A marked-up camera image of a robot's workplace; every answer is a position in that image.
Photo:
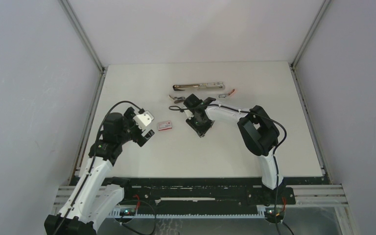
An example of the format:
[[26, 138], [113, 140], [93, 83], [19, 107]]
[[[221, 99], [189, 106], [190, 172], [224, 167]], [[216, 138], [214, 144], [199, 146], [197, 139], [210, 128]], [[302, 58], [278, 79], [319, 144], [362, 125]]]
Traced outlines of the red white staple box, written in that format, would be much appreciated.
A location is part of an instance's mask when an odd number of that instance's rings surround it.
[[158, 122], [157, 129], [158, 131], [170, 130], [172, 129], [172, 122], [171, 121]]

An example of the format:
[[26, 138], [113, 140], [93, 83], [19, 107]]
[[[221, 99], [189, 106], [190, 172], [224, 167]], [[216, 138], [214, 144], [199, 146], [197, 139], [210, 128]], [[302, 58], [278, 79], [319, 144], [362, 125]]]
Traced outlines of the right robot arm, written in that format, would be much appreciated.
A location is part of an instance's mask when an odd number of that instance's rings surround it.
[[199, 99], [191, 94], [183, 102], [182, 111], [186, 113], [186, 123], [199, 137], [212, 128], [216, 121], [235, 124], [246, 148], [258, 157], [262, 171], [263, 197], [266, 202], [275, 204], [282, 199], [279, 187], [283, 177], [274, 160], [275, 148], [279, 145], [280, 132], [266, 111], [256, 105], [252, 109], [241, 109], [225, 105], [214, 98]]

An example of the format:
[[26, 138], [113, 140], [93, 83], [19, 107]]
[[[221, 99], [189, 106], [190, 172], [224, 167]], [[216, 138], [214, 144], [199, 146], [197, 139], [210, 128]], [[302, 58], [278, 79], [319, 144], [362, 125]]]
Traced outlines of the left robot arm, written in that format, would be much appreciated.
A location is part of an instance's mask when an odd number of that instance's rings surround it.
[[142, 147], [154, 135], [153, 130], [148, 130], [153, 120], [149, 111], [135, 111], [132, 107], [124, 114], [112, 110], [106, 114], [90, 148], [83, 175], [64, 206], [56, 215], [48, 215], [44, 222], [48, 235], [95, 235], [119, 202], [132, 201], [133, 190], [119, 184], [109, 184], [106, 192], [97, 194], [123, 146], [131, 141]]

